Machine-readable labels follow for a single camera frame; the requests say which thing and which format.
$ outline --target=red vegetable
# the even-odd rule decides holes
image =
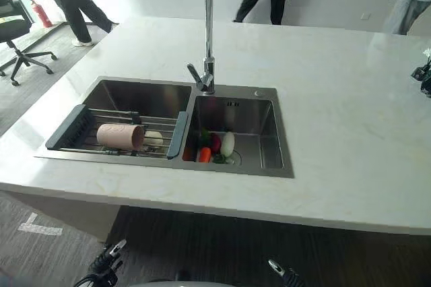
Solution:
[[[222,140],[220,139],[220,137],[215,133],[211,133],[211,151],[213,152],[213,154],[219,154],[221,147]]]
[[[211,149],[207,147],[202,148],[199,156],[199,162],[208,163],[210,160],[211,160]]]

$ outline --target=fire extinguisher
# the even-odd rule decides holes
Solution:
[[[45,28],[50,28],[51,26],[53,26],[53,24],[49,20],[48,16],[46,15],[45,10],[43,10],[43,7],[40,4],[37,4],[33,0],[31,0],[31,2],[32,2],[32,9],[33,9],[34,13],[36,13],[38,15],[40,21],[42,21],[43,26]]]

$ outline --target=tape marking on floor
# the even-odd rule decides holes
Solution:
[[[62,228],[50,228],[48,226],[41,226],[33,224],[34,220],[37,218],[38,214],[32,213],[28,218],[27,222],[21,223],[18,231],[45,234],[45,235],[61,235],[63,233]]]

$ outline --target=faucet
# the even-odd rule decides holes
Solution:
[[[187,69],[190,71],[194,80],[196,81],[197,88],[205,94],[214,93],[214,64],[215,59],[213,57],[213,0],[205,0],[205,58],[203,60],[202,76],[196,71],[195,66],[189,63]]]

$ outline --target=white marble countertop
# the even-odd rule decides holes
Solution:
[[[204,34],[197,20],[116,28],[0,139],[0,189],[431,234],[431,99],[410,77],[429,38],[215,24],[215,82],[277,88],[295,179],[34,157],[99,75],[191,82]]]

